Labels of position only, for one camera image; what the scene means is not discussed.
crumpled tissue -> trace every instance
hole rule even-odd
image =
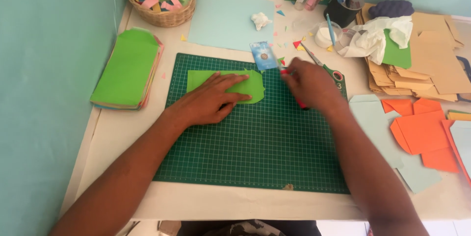
[[[380,65],[386,49],[385,29],[390,29],[389,36],[399,45],[400,49],[408,47],[412,34],[412,16],[397,18],[378,17],[364,25],[356,25],[352,30],[357,33],[353,36],[350,45],[338,53],[343,57],[368,57],[369,60]]]
[[[262,27],[266,26],[268,23],[272,23],[272,20],[269,20],[268,17],[264,13],[253,14],[251,17],[253,23],[257,28],[257,31],[260,31]]]

pen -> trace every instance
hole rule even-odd
[[[327,25],[329,26],[330,39],[332,40],[332,45],[335,46],[335,33],[333,32],[332,22],[330,22],[329,14],[327,14]]]

person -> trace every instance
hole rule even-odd
[[[294,58],[287,70],[292,75],[283,74],[282,79],[292,94],[320,111],[329,123],[345,181],[374,235],[427,236],[404,186],[357,124],[329,74],[322,67],[299,58]],[[248,75],[221,76],[217,72],[199,88],[165,109],[155,123],[77,199],[49,235],[112,236],[118,233],[138,208],[154,174],[180,134],[192,125],[222,121],[237,101],[251,98],[245,94],[225,93],[246,79]],[[285,230],[298,227],[285,224],[282,225]],[[211,236],[300,235],[262,221],[246,221],[239,227],[244,225],[255,228],[256,233],[242,230],[235,234],[236,230],[231,230],[235,226],[201,233]],[[257,229],[261,226],[275,232],[262,232]]]

green cutting mat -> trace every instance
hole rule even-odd
[[[188,70],[257,70],[256,64],[177,54],[166,107],[186,92]],[[265,98],[237,105],[219,124],[188,128],[154,181],[349,194],[327,122],[303,111],[280,79],[263,74]]]

fingers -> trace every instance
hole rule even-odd
[[[297,82],[297,80],[289,74],[283,74],[281,75],[281,78],[285,81],[292,94],[294,96],[297,96],[299,91],[299,83]]]
[[[223,91],[226,91],[227,89],[231,88],[234,86],[234,84],[245,81],[246,79],[249,78],[249,75],[236,75],[236,74],[230,74],[230,75],[224,75],[227,76],[225,77],[220,83],[219,86]]]
[[[224,94],[225,103],[237,103],[238,101],[246,101],[252,99],[252,95],[239,94],[239,93],[226,93]]]
[[[217,79],[221,75],[220,71],[216,71],[215,74],[211,75],[202,85],[207,85],[211,82],[213,82],[215,79]]]
[[[288,66],[288,68],[286,68],[286,70],[288,71],[288,73],[292,73],[297,70],[302,70],[302,63],[303,61],[301,59],[295,57],[291,61],[291,64]]]
[[[215,123],[221,122],[224,118],[226,118],[231,112],[232,109],[235,106],[234,103],[228,103],[225,107],[221,108],[217,113],[216,113],[216,121]]]

